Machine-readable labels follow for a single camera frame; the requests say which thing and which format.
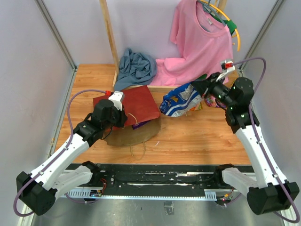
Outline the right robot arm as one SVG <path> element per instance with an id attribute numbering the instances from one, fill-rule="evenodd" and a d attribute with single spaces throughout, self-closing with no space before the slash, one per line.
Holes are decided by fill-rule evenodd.
<path id="1" fill-rule="evenodd" d="M 224 164 L 216 168 L 214 185 L 218 188 L 230 185 L 238 190 L 256 215 L 289 209 L 300 189 L 297 183 L 287 180 L 264 140 L 260 123 L 250 107 L 254 96 L 253 82 L 239 77 L 228 88 L 218 79 L 219 75 L 212 74 L 191 85 L 202 97 L 213 96 L 226 106 L 226 122 L 246 150 L 256 179 L 251 179 L 232 164 Z"/>

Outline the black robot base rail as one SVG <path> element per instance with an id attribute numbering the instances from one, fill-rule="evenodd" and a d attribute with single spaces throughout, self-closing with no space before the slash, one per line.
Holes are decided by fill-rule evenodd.
<path id="1" fill-rule="evenodd" d="M 205 196 L 206 191 L 230 192 L 213 175 L 216 165 L 98 164 L 108 197 L 187 198 Z"/>

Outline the grey clothes hanger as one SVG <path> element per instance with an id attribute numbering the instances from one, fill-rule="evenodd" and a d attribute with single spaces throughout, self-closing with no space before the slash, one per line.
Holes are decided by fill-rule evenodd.
<path id="1" fill-rule="evenodd" d="M 209 33 L 219 32 L 226 26 L 221 16 L 208 3 L 200 0 L 196 3 L 196 17 L 201 28 Z"/>

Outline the wooden clothes rack frame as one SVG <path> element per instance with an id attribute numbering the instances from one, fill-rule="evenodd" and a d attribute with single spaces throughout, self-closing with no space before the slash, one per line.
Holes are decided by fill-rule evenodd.
<path id="1" fill-rule="evenodd" d="M 109 37 L 109 43 L 110 43 L 110 46 L 111 46 L 112 55 L 113 55 L 113 58 L 114 58 L 114 62 L 117 64 L 117 76 L 118 76 L 118 73 L 119 73 L 119 61 L 120 61 L 121 58 L 117 57 L 117 52 L 116 52 L 116 47 L 115 47 L 115 41 L 114 41 L 113 33 L 112 33 L 112 30 L 111 30 L 111 21 L 110 21 L 110 16 L 109 16 L 109 12 L 108 12 L 108 7 L 107 7 L 106 1 L 104 1 L 104 0 L 101 1 L 101 7 L 102 7 L 102 10 L 103 10 L 104 20 L 105 20 L 106 28 L 107 28 L 107 31 L 108 31 L 108 37 Z M 158 89 L 164 89 L 164 88 L 171 89 L 171 88 L 179 87 L 179 86 L 152 86 L 151 84 L 146 85 L 146 86 L 153 87 L 153 88 L 158 88 Z"/>

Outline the red brown paper bag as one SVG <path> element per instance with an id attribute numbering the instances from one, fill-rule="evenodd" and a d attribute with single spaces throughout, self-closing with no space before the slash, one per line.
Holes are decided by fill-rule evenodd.
<path id="1" fill-rule="evenodd" d="M 158 106 L 149 90 L 144 86 L 122 91 L 125 98 L 122 102 L 128 117 L 124 128 L 113 127 L 111 134 L 105 138 L 107 145 L 127 146 L 135 160 L 141 160 L 146 151 L 146 142 L 156 136 L 161 130 L 161 118 Z M 133 130 L 132 125 L 148 121 L 146 125 Z M 143 154 L 134 156 L 133 146 L 143 144 Z"/>

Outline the blue snack bag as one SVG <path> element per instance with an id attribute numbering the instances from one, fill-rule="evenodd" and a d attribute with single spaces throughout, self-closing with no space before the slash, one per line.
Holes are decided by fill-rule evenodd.
<path id="1" fill-rule="evenodd" d="M 193 86 L 186 83 L 164 95 L 159 110 L 165 116 L 179 117 L 202 100 Z"/>

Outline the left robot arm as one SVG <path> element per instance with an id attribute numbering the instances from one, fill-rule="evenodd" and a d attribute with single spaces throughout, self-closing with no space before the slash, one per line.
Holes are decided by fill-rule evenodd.
<path id="1" fill-rule="evenodd" d="M 14 203 L 21 200 L 32 213 L 41 216 L 58 198 L 75 187 L 98 185 L 101 175 L 98 167 L 90 161 L 70 173 L 63 174 L 63 171 L 96 141 L 104 139 L 105 131 L 125 125 L 127 116 L 122 101 L 122 98 L 114 96 L 100 100 L 94 111 L 71 131 L 66 142 L 50 158 L 30 173 L 22 171 L 16 177 Z"/>

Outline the purple Fox's candy bag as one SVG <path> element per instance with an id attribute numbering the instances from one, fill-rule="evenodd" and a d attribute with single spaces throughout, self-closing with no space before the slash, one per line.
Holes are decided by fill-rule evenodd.
<path id="1" fill-rule="evenodd" d="M 213 96 L 207 97 L 205 99 L 205 103 L 209 107 L 226 109 L 226 106 L 223 103 L 221 103 L 218 100 L 216 100 L 216 98 L 213 97 Z"/>

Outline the small purple candy bag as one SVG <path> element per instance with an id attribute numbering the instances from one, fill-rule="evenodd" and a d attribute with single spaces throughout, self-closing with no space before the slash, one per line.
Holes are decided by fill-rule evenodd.
<path id="1" fill-rule="evenodd" d="M 140 127 L 146 125 L 146 124 L 149 123 L 149 122 L 150 122 L 150 120 L 144 121 L 144 122 L 140 122 L 140 123 L 137 123 L 137 124 L 134 124 L 134 125 L 132 125 L 132 129 L 133 129 L 133 130 L 138 129 L 138 128 L 140 128 Z"/>

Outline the orange Fox's candy bag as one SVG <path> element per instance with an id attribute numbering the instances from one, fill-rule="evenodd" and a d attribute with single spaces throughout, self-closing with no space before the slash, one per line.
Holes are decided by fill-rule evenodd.
<path id="1" fill-rule="evenodd" d="M 199 110 L 202 110 L 202 109 L 203 109 L 202 103 L 199 102 L 199 103 L 197 103 L 195 106 L 193 106 L 189 111 L 190 111 L 190 112 L 193 112 L 193 111 L 199 111 Z"/>

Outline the pink t-shirt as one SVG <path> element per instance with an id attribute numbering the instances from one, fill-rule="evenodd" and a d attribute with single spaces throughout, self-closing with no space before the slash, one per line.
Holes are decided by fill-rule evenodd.
<path id="1" fill-rule="evenodd" d="M 221 62 L 233 58 L 228 26 L 203 10 L 197 0 L 182 0 L 175 8 L 170 41 L 180 57 L 157 59 L 152 86 L 180 86 L 200 76 L 220 72 Z"/>

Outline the crumpled blue cloth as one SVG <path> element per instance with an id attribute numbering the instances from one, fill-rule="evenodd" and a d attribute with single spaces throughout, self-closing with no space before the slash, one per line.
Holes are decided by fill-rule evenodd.
<path id="1" fill-rule="evenodd" d="M 134 85 L 149 85 L 157 71 L 157 63 L 154 58 L 127 48 L 119 61 L 119 73 L 114 90 L 122 91 Z"/>

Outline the yellow clothes hanger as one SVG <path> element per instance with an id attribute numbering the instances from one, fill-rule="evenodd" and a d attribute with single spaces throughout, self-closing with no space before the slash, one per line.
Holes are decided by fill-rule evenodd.
<path id="1" fill-rule="evenodd" d="M 227 26 L 232 38 L 237 38 L 237 51 L 240 51 L 241 39 L 237 29 L 237 25 L 224 13 L 227 1 L 215 0 L 214 3 L 211 3 L 210 0 L 202 0 L 201 2 L 204 3 L 204 11 L 207 12 L 216 21 Z"/>

